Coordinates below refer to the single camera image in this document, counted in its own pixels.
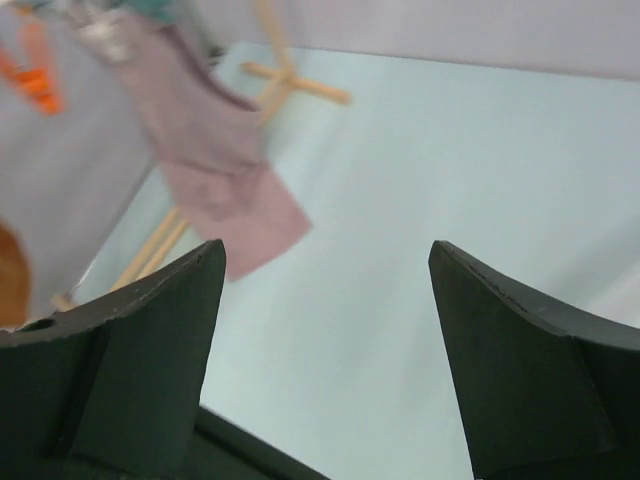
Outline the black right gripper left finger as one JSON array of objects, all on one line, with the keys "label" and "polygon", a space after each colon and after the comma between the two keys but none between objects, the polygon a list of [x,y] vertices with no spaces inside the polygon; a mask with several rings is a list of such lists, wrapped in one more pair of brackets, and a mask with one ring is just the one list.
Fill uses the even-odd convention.
[{"label": "black right gripper left finger", "polygon": [[208,241],[1,336],[5,479],[314,479],[200,403],[226,253]]}]

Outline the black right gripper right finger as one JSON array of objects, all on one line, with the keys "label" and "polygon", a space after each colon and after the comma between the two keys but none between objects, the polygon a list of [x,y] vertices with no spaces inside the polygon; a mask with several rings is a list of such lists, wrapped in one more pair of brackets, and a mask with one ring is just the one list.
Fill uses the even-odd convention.
[{"label": "black right gripper right finger", "polygon": [[638,330],[446,241],[429,269],[473,475],[637,478]]}]

